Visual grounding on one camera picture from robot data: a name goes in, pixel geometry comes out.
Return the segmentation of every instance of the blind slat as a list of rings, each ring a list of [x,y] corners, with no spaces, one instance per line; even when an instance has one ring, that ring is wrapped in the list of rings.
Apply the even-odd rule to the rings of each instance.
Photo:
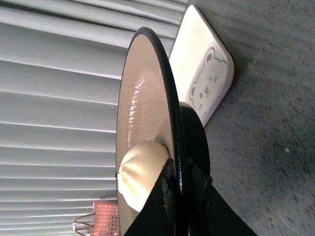
[[[135,33],[135,31],[78,22],[75,20],[47,16],[1,6],[0,22],[32,30],[104,43],[126,49],[129,47],[130,41]],[[174,40],[161,36],[160,39],[166,53],[169,55]]]
[[[172,39],[176,37],[178,30],[178,26],[173,24],[67,0],[59,0],[58,4],[53,0],[6,0],[6,2],[123,30],[136,31],[146,26],[152,28],[159,36]]]
[[[121,78],[124,48],[6,24],[0,31],[1,60]]]
[[[113,190],[116,189],[116,180],[102,179],[22,179],[22,178],[2,178],[0,179],[0,189],[2,191],[42,191],[42,190]]]
[[[0,210],[50,210],[50,209],[76,209],[90,208],[93,203],[91,201],[72,201],[72,202],[30,202],[30,203],[6,203],[0,206]]]
[[[117,12],[125,12],[131,15],[141,16],[161,22],[180,25],[183,13],[159,6],[147,5],[127,0],[75,0],[93,6],[103,7]]]
[[[51,201],[81,201],[81,200],[115,200],[116,190],[91,190],[91,191],[0,191],[0,203],[27,203]]]
[[[0,165],[0,178],[115,180],[115,174],[115,167]]]
[[[3,165],[115,167],[114,152],[0,147]]]
[[[0,147],[76,151],[116,151],[116,134],[0,124]]]
[[[0,91],[118,104],[120,80],[0,61]]]
[[[0,92],[0,123],[116,132],[116,105]]]
[[[180,4],[174,1],[169,1],[169,0],[131,0],[131,1],[145,3],[147,5],[160,6],[166,9],[172,9],[174,11],[180,11],[180,12],[184,12],[186,8],[186,6],[183,4]]]

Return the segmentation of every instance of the gray carpet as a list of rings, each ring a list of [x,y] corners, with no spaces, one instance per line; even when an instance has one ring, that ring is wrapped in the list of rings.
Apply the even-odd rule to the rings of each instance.
[[[315,236],[315,2],[190,3],[236,67],[205,128],[215,188],[260,236]]]

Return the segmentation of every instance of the teddy bear picture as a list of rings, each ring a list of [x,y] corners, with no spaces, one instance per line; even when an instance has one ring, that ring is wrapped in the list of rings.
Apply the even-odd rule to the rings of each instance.
[[[227,63],[216,57],[215,49],[210,48],[204,57],[204,65],[197,80],[190,86],[189,98],[198,116],[203,119],[212,114],[225,93],[223,87],[227,76]]]

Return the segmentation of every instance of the window blinds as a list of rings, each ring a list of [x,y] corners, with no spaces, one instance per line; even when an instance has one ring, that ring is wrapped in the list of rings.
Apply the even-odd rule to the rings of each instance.
[[[72,236],[116,200],[120,78],[134,32],[170,53],[184,0],[0,1],[0,235]]]

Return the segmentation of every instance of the bear face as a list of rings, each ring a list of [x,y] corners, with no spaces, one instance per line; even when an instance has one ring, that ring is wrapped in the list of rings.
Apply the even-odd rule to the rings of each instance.
[[[213,101],[221,95],[227,76],[225,60],[216,57],[215,49],[210,48],[205,54],[204,66],[196,81],[190,86],[189,98],[200,118],[203,118]]]

